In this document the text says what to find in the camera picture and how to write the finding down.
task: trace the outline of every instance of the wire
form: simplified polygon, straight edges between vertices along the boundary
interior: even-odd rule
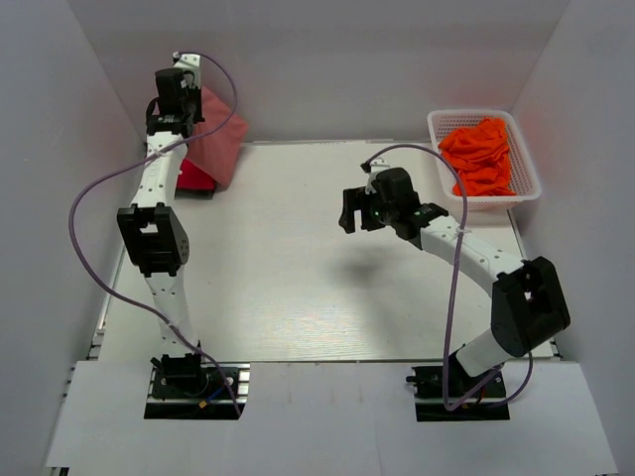
[[[490,404],[487,407],[489,409],[496,409],[498,407],[502,407],[503,405],[509,404],[512,400],[518,397],[523,392],[523,390],[525,390],[525,387],[527,387],[527,384],[529,384],[529,380],[532,378],[533,372],[534,372],[534,356],[530,352],[529,353],[529,367],[527,368],[527,375],[525,376],[525,380],[523,380],[523,383],[520,384],[520,387],[516,389],[516,392],[514,392],[511,396],[507,397],[505,400],[501,400],[500,402]]]
[[[498,374],[498,372],[501,369],[501,366],[496,366],[490,369],[490,371],[487,372],[487,374],[481,379],[481,381],[478,384],[476,384],[474,387],[472,387],[471,390],[468,390],[465,393],[465,395],[463,395],[462,397],[454,401],[454,403],[450,403],[449,401],[449,347],[450,347],[451,336],[452,336],[452,323],[454,320],[454,303],[456,301],[456,287],[458,285],[458,272],[460,268],[459,266],[460,265],[460,249],[463,245],[463,235],[465,232],[465,224],[467,223],[467,192],[465,191],[465,185],[463,184],[463,180],[460,179],[454,167],[445,159],[444,156],[442,156],[436,151],[433,151],[432,149],[428,147],[420,146],[418,144],[395,144],[394,146],[388,146],[382,149],[381,151],[375,153],[364,164],[370,165],[372,161],[377,159],[382,154],[385,154],[390,151],[394,151],[395,149],[417,149],[419,151],[424,151],[424,152],[427,152],[428,154],[435,156],[447,167],[447,169],[451,172],[451,174],[456,179],[456,183],[458,184],[458,188],[460,190],[460,196],[462,199],[463,212],[461,214],[460,223],[457,230],[458,236],[456,237],[456,247],[454,249],[452,278],[451,278],[451,284],[449,287],[449,300],[447,303],[447,321],[445,323],[444,363],[443,363],[443,378],[442,378],[444,407],[448,412],[453,412],[454,410],[458,409],[461,405],[463,405],[465,401],[467,401],[467,399],[469,399],[476,392],[482,389],[489,381],[491,381],[494,377],[496,377],[496,374]],[[528,373],[527,381],[529,381],[529,377],[531,377],[531,373]]]
[[[485,398],[485,387],[480,389],[480,395],[478,396],[478,400],[476,400],[476,402],[474,402],[472,405],[476,406],[476,405],[480,404],[483,401],[484,398]]]
[[[220,394],[222,394],[222,391],[225,390],[224,387],[220,387],[216,392],[214,392],[213,394],[211,394],[209,397],[207,397],[205,399],[205,402],[207,404],[210,404],[216,397],[218,397]]]
[[[143,304],[142,302],[138,302],[137,300],[134,300],[130,297],[123,296],[120,293],[116,292],[114,289],[110,288],[108,285],[106,285],[106,283],[104,283],[104,281],[101,278],[99,278],[99,276],[95,273],[95,271],[92,269],[92,267],[86,260],[86,257],[83,254],[81,247],[79,246],[79,242],[77,241],[77,233],[75,231],[75,215],[77,212],[77,207],[79,206],[83,198],[96,186],[98,186],[101,183],[104,183],[105,181],[109,179],[115,178],[117,176],[125,174],[126,172],[132,171],[133,169],[141,167],[144,164],[150,164],[151,162],[156,161],[164,153],[169,152],[175,149],[176,147],[179,147],[183,144],[189,144],[190,142],[193,142],[197,139],[201,139],[203,137],[213,134],[214,132],[222,128],[225,124],[227,124],[227,122],[229,122],[229,119],[231,119],[231,117],[236,112],[236,106],[238,105],[238,90],[236,89],[236,84],[234,80],[232,79],[231,75],[229,74],[229,72],[227,72],[227,70],[224,67],[222,67],[215,59],[213,59],[212,57],[209,57],[208,55],[204,55],[201,53],[194,53],[194,52],[180,52],[179,56],[180,55],[199,55],[202,58],[210,60],[222,71],[225,77],[227,77],[227,80],[229,81],[229,84],[231,85],[231,90],[233,93],[233,105],[231,106],[231,110],[229,111],[229,114],[227,115],[227,117],[225,117],[225,119],[223,119],[223,121],[220,124],[218,124],[216,127],[214,127],[210,131],[204,132],[202,134],[190,136],[186,139],[181,139],[172,144],[169,144],[168,146],[164,147],[160,151],[149,155],[146,159],[144,159],[141,162],[133,164],[132,166],[124,167],[122,169],[119,169],[118,171],[111,172],[110,174],[106,174],[105,176],[98,178],[95,181],[89,183],[86,187],[83,188],[83,190],[80,193],[77,194],[77,197],[74,199],[74,201],[72,202],[72,205],[70,206],[70,211],[68,212],[68,235],[70,236],[70,243],[72,244],[72,248],[74,249],[75,254],[77,255],[77,258],[79,258],[81,265],[84,267],[84,269],[86,270],[88,275],[92,278],[92,280],[95,281],[100,288],[102,288],[104,291],[106,291],[108,294],[110,294],[114,298],[118,298],[119,300],[127,302],[128,304],[134,305],[136,307],[139,307],[141,309],[147,310],[148,312],[152,312],[153,314],[155,314],[172,330],[175,336],[177,336],[177,338],[181,341],[181,343],[187,349],[189,349],[191,352],[195,354],[202,356],[203,358],[207,359],[209,362],[211,362],[214,365],[214,367],[216,368],[216,370],[222,377],[224,385],[227,387],[227,392],[229,392],[229,398],[231,399],[231,402],[234,405],[236,413],[240,417],[240,407],[238,406],[238,402],[236,401],[236,396],[234,395],[234,391],[231,389],[231,386],[227,384],[227,377],[225,376],[225,373],[222,370],[222,367],[218,365],[218,362],[216,362],[208,353],[206,353],[199,347],[196,347],[191,342],[188,342],[188,340],[183,336],[179,328],[175,326],[174,324],[172,324],[170,319],[167,316],[165,316],[162,312],[160,312],[159,310],[149,305]]]

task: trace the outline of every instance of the white board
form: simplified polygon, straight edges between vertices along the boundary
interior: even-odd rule
[[[177,200],[190,236],[185,267],[192,324],[224,362],[419,360],[442,357],[451,267],[392,229],[346,235],[337,226],[345,188],[366,185],[360,169],[385,145],[251,146],[229,190],[212,201]],[[443,204],[432,156],[398,150],[423,202]],[[493,245],[519,254],[506,212],[470,215]],[[152,303],[126,259],[117,290]],[[491,299],[459,279],[453,348],[489,327]],[[161,355],[156,317],[113,299],[100,359]],[[537,356],[552,356],[549,344]]]

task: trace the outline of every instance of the white backdrop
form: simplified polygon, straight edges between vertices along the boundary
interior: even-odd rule
[[[195,49],[235,76],[252,140],[425,138],[431,110],[509,110],[568,2],[68,0],[140,132],[154,71]]]
[[[523,241],[558,267],[571,311],[558,342],[623,475],[635,474],[634,58],[635,4],[573,1],[514,108],[543,184],[516,209]]]
[[[103,301],[70,247],[68,208],[142,147],[64,0],[5,2],[0,44],[0,473],[40,476],[70,367],[86,356]],[[133,178],[102,185],[78,216],[105,277]]]

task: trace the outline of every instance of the black joint housing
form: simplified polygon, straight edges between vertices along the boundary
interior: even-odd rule
[[[146,111],[148,135],[170,132],[189,137],[193,132],[193,125],[203,120],[200,89],[188,86],[186,73],[179,67],[168,67],[155,72],[159,96],[151,101]],[[159,106],[158,115],[153,114],[155,105]]]
[[[522,357],[570,324],[556,267],[546,258],[501,273],[492,285],[492,334],[508,354]]]
[[[150,277],[153,273],[176,276],[179,268],[188,262],[188,234],[170,206],[119,208],[117,224],[130,261],[144,276]],[[148,231],[150,225],[155,225],[156,231]]]
[[[366,193],[365,187],[344,191],[339,226],[346,233],[355,231],[354,212],[360,210],[362,230],[391,226],[399,238],[421,249],[421,229],[435,218],[448,215],[447,210],[435,203],[419,202],[410,176],[402,168],[377,174],[371,185],[374,193]]]

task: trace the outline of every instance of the red cloth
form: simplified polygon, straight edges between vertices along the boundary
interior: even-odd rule
[[[216,190],[216,182],[192,162],[184,160],[181,164],[181,173],[177,179],[177,189],[213,191]]]
[[[205,120],[194,126],[195,134],[210,131],[229,114],[229,107],[206,87],[201,89],[201,107],[202,117]],[[247,128],[247,123],[234,114],[229,119],[229,122],[217,132],[191,142],[188,147],[186,161],[190,161],[220,185],[228,187],[236,168],[238,152],[247,133]],[[196,174],[196,171],[188,172],[187,168],[188,166],[186,166],[184,161],[181,177],[188,174],[184,180],[190,179],[190,174]]]
[[[439,144],[469,196],[515,195],[509,189],[511,164],[505,121],[486,117],[476,127],[460,127]],[[460,195],[458,184],[452,192]]]

